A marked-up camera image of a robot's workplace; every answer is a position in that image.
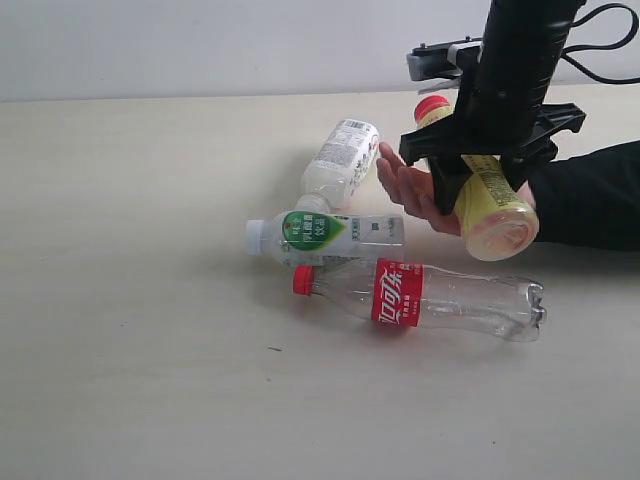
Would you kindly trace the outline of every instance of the bottle bottom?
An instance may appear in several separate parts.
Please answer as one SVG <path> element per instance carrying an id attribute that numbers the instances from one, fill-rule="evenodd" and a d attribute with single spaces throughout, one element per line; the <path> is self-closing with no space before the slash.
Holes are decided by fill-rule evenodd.
<path id="1" fill-rule="evenodd" d="M 524 251 L 538 235 L 535 213 L 496 212 L 465 235 L 467 251 L 478 260 L 505 260 Z"/>

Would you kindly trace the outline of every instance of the red cap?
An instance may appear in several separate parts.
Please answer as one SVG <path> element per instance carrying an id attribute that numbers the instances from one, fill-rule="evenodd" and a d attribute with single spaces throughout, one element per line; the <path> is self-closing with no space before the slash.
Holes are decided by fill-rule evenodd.
<path id="1" fill-rule="evenodd" d="M 443 97 L 442 95 L 429 95 L 416 106 L 413 111 L 413 118 L 416 123 L 418 123 L 427 113 L 433 112 L 436 108 L 449 106 L 451 106 L 451 103 L 449 103 L 447 97 Z"/>
<path id="2" fill-rule="evenodd" d="M 298 295 L 311 295 L 311 283 L 313 282 L 313 267 L 297 267 L 293 274 L 293 293 Z"/>

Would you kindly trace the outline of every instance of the red label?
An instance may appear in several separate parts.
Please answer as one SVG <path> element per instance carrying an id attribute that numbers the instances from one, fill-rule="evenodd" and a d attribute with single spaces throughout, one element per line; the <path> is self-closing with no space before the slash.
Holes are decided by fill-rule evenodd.
<path id="1" fill-rule="evenodd" d="M 417 327 L 423 278 L 421 264 L 378 260 L 371 320 Z"/>

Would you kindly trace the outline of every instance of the hand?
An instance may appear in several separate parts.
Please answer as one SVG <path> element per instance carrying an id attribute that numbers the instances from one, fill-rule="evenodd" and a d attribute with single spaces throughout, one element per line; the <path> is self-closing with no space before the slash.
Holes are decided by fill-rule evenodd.
<path id="1" fill-rule="evenodd" d="M 404 206 L 407 215 L 429 222 L 436 232 L 460 236 L 460 222 L 455 213 L 441 215 L 433 202 L 433 178 L 430 173 L 407 167 L 391 146 L 380 143 L 378 180 L 393 203 Z M 520 198 L 535 209 L 529 185 L 518 191 Z"/>

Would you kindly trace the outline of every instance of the plastic bottle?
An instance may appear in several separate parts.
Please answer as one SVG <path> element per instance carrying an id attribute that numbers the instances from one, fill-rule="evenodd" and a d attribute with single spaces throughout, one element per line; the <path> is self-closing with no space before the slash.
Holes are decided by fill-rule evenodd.
<path id="1" fill-rule="evenodd" d="M 431 95 L 418 104 L 415 120 L 422 128 L 453 113 L 446 97 Z M 497 261 L 525 250 L 538 234 L 535 211 L 513 191 L 492 155 L 463 155 L 472 172 L 454 211 L 467 251 L 484 261 Z"/>
<path id="2" fill-rule="evenodd" d="M 332 213 L 348 207 L 378 153 L 379 139 L 370 123 L 339 122 L 302 175 L 304 195 L 294 210 Z"/>
<path id="3" fill-rule="evenodd" d="M 373 322 L 471 330 L 514 342 L 537 340 L 547 315 L 536 282 L 388 259 L 353 260 L 334 270 L 298 267 L 293 283 L 299 295 L 324 296 Z"/>
<path id="4" fill-rule="evenodd" d="M 353 258 L 404 259 L 400 215 L 345 216 L 289 211 L 272 220 L 251 220 L 247 252 L 271 255 L 287 266 L 337 265 Z"/>

